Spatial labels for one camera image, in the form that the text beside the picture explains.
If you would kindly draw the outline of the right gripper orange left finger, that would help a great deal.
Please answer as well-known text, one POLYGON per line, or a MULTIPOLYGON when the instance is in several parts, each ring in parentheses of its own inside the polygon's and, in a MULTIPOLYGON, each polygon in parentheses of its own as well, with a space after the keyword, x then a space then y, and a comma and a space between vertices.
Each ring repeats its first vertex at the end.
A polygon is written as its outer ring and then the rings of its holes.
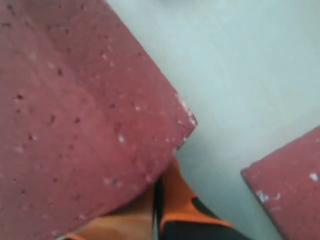
POLYGON ((152 240, 155 220, 155 187, 149 187, 135 200, 97 217, 78 230, 66 234, 66 240, 152 240))

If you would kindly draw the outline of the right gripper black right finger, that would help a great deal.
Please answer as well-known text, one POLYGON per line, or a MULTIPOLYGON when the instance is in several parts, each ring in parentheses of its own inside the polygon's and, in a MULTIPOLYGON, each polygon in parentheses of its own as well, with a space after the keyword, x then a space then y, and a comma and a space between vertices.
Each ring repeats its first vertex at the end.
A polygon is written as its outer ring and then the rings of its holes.
POLYGON ((174 159, 156 183, 159 240, 248 240, 210 211, 191 189, 174 159))

